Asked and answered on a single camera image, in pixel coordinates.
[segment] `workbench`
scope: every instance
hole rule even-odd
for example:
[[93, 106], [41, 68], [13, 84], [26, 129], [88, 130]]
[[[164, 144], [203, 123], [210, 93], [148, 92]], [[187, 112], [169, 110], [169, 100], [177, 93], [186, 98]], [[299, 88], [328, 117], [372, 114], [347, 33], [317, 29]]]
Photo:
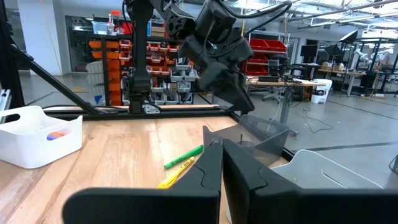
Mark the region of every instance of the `workbench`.
[[[325, 86], [325, 84], [322, 83], [315, 83], [307, 80], [301, 80], [298, 78], [294, 79], [297, 82], [300, 83], [292, 83], [292, 82], [259, 82], [258, 77], [248, 77], [246, 79], [246, 86], [254, 86], [256, 88], [260, 87], [267, 87], [267, 86], [274, 86], [274, 87], [289, 87], [289, 86], [298, 86], [298, 85], [303, 85], [303, 86]], [[290, 94], [290, 88], [286, 88], [285, 90], [285, 96]], [[289, 117], [289, 106], [287, 104], [286, 100], [282, 100], [282, 111], [280, 112], [280, 119], [279, 122], [282, 124], [287, 124], [287, 118]], [[291, 129], [290, 130], [294, 136], [298, 135], [299, 132], [296, 130]]]
[[337, 70], [329, 70], [329, 69], [318, 69], [318, 72], [324, 72], [324, 73], [335, 73], [335, 74], [341, 74], [341, 75], [349, 75], [349, 86], [347, 90], [347, 95], [351, 95], [351, 90], [353, 89], [354, 85], [354, 80], [355, 77], [361, 77], [366, 75], [366, 73], [359, 73], [359, 72], [344, 72], [344, 71], [337, 71]]
[[[88, 187], [156, 188], [178, 168], [165, 170], [166, 163], [203, 144], [203, 126], [235, 124], [229, 116], [84, 121], [79, 151], [32, 170], [0, 161], [0, 223], [62, 223], [66, 199]], [[220, 223], [227, 224], [221, 191]]]

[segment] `green highlighter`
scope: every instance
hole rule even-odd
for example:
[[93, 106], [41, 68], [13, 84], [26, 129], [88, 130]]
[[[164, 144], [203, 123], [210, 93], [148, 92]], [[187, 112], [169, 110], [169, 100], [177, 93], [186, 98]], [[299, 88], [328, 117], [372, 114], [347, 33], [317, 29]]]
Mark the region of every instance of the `green highlighter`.
[[184, 161], [185, 159], [191, 158], [192, 156], [198, 155], [201, 152], [203, 152], [204, 149], [204, 145], [200, 145], [194, 149], [192, 149], [191, 151], [185, 153], [184, 155], [180, 156], [179, 158], [169, 162], [168, 164], [164, 165], [164, 169], [169, 169], [171, 167], [173, 167], [175, 164], [178, 164], [179, 162]]

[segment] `marker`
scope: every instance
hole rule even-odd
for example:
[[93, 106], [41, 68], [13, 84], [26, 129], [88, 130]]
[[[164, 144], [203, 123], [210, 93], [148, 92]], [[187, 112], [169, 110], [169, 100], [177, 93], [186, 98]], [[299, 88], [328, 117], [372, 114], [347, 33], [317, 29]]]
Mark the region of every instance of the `marker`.
[[168, 176], [165, 180], [163, 180], [159, 186], [157, 186], [158, 189], [169, 189], [173, 184], [177, 181], [179, 175], [191, 164], [195, 161], [194, 157], [189, 158], [189, 160], [185, 161], [184, 164], [178, 168], [178, 170], [175, 171], [172, 175]]
[[184, 161], [185, 159], [188, 159], [189, 157], [195, 156], [200, 154], [201, 152], [203, 152], [203, 149], [205, 147], [203, 145], [200, 145], [194, 149], [192, 149], [191, 151], [185, 153], [184, 155], [180, 156], [179, 158], [169, 162], [168, 164], [164, 165], [164, 169], [169, 169], [171, 167], [173, 167], [175, 164], [178, 164], [182, 161]]

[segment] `yellow highlighter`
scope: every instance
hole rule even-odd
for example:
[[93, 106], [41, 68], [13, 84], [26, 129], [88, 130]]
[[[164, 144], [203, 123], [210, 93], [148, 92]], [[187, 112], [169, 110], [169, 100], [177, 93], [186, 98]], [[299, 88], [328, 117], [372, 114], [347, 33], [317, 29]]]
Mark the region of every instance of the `yellow highlighter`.
[[157, 186], [158, 189], [169, 189], [173, 184], [177, 181], [179, 175], [191, 164], [195, 161], [194, 157], [189, 158], [187, 161], [184, 162], [178, 170], [176, 170], [172, 175], [168, 176], [165, 180], [163, 180], [159, 186]]

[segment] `concrete floor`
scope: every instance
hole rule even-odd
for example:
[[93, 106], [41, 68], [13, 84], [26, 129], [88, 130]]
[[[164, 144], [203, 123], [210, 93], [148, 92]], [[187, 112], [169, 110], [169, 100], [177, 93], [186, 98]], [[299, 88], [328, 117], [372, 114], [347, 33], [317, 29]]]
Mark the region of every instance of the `concrete floor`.
[[[78, 96], [93, 102], [89, 95], [89, 84], [82, 74], [69, 74], [56, 77], [72, 90], [79, 91]], [[21, 75], [21, 84], [25, 103], [39, 106], [72, 105], [73, 103], [56, 89], [33, 75]], [[262, 93], [251, 93], [256, 109], [250, 114], [261, 118], [272, 118], [278, 110], [278, 104], [272, 99], [262, 101]], [[196, 104], [205, 101], [195, 96]], [[215, 98], [215, 103], [224, 103]], [[310, 108], [308, 116], [319, 119], [331, 126], [332, 130], [314, 131], [327, 128], [324, 124], [303, 118], [303, 107]], [[279, 120], [280, 110], [276, 116]], [[398, 188], [398, 175], [391, 172], [388, 165], [398, 154], [398, 98], [388, 95], [388, 99], [362, 99], [358, 96], [340, 97], [330, 95], [326, 104], [311, 102], [290, 109], [287, 125], [300, 132], [298, 136], [289, 135], [285, 147], [292, 151], [309, 149], [340, 163], [343, 166], [375, 181], [383, 187]]]

